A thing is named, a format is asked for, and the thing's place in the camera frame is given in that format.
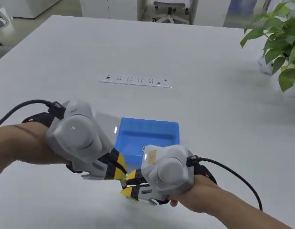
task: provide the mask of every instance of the white chair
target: white chair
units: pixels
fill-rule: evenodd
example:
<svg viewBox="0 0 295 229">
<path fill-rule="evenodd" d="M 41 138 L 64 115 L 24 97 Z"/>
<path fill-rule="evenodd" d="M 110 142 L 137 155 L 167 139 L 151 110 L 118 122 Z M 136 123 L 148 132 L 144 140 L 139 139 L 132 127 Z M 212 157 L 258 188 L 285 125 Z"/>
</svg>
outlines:
<svg viewBox="0 0 295 229">
<path fill-rule="evenodd" d="M 168 7 L 168 13 L 166 14 L 156 14 L 152 22 L 165 22 L 169 21 L 170 23 L 175 23 L 174 21 L 180 21 L 185 24 L 189 24 L 189 20 L 183 19 L 179 16 L 174 15 L 176 8 L 185 9 L 185 14 L 189 15 L 190 9 L 190 0 L 154 0 L 155 9 L 158 9 L 159 6 Z"/>
</svg>

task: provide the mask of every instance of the blue plastic container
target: blue plastic container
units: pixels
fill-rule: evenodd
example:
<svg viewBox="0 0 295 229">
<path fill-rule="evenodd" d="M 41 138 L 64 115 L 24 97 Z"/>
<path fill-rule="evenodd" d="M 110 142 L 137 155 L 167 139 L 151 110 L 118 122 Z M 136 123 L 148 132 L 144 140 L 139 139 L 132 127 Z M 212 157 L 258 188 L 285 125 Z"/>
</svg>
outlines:
<svg viewBox="0 0 295 229">
<path fill-rule="evenodd" d="M 178 123 L 121 118 L 115 148 L 122 153 L 127 170 L 131 172 L 141 167 L 144 146 L 166 147 L 178 144 Z"/>
</svg>

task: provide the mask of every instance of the power strip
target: power strip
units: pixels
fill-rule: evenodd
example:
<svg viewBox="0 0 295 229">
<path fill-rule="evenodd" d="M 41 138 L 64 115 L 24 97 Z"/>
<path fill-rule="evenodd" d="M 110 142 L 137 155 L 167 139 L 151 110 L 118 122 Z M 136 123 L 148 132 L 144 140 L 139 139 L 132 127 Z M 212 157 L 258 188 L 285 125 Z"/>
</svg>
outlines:
<svg viewBox="0 0 295 229">
<path fill-rule="evenodd" d="M 101 83 L 120 83 L 139 86 L 174 88 L 173 82 L 167 78 L 100 75 L 97 78 L 97 81 Z"/>
</svg>

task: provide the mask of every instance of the table surface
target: table surface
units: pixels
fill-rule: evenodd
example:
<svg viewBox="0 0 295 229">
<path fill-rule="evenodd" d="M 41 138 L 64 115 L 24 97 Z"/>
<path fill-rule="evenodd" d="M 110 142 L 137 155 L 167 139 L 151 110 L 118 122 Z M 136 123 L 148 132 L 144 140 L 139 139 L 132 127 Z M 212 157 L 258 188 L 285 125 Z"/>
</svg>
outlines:
<svg viewBox="0 0 295 229">
<path fill-rule="evenodd" d="M 175 121 L 181 144 L 226 164 L 258 191 L 265 212 L 295 227 L 295 108 L 274 95 L 240 29 L 52 16 L 0 60 L 0 118 L 20 102 L 84 99 L 121 117 Z M 169 77 L 174 89 L 97 83 L 100 74 Z M 31 105 L 6 124 L 45 107 Z M 257 206 L 236 177 L 207 165 L 221 187 Z M 115 181 L 63 165 L 13 163 L 0 176 L 0 229 L 225 228 L 183 206 L 151 207 Z"/>
</svg>

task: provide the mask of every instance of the white cabinet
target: white cabinet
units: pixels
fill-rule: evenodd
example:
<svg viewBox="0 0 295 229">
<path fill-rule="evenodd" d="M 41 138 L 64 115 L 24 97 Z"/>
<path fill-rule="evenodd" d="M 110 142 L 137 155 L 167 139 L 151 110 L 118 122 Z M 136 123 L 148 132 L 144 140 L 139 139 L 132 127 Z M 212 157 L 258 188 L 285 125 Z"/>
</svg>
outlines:
<svg viewBox="0 0 295 229">
<path fill-rule="evenodd" d="M 80 0 L 82 15 L 88 18 L 109 18 L 107 0 Z"/>
<path fill-rule="evenodd" d="M 140 20 L 146 0 L 80 0 L 83 17 Z"/>
<path fill-rule="evenodd" d="M 230 2 L 231 0 L 199 0 L 193 24 L 222 27 Z"/>
<path fill-rule="evenodd" d="M 146 6 L 145 0 L 108 0 L 110 19 L 138 21 Z"/>
<path fill-rule="evenodd" d="M 19 18 L 36 18 L 59 0 L 1 0 L 7 14 Z"/>
</svg>

